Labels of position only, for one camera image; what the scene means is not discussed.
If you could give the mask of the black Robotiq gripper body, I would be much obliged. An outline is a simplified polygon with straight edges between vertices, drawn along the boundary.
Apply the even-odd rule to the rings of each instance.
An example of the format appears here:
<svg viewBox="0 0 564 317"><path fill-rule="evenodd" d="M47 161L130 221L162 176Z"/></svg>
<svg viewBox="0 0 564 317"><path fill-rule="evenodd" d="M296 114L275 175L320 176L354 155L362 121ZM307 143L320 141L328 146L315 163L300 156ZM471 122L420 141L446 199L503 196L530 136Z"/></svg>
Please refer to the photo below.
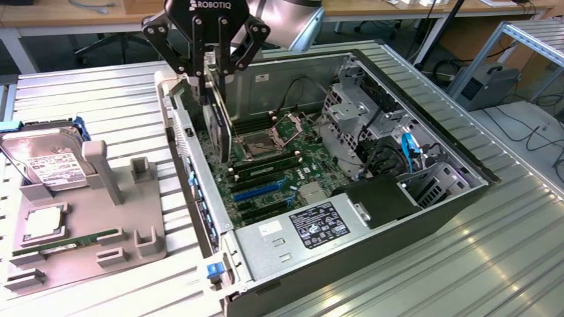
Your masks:
<svg viewBox="0 0 564 317"><path fill-rule="evenodd" d="M166 1L164 10L192 43L230 43L250 17L247 1Z"/></svg>

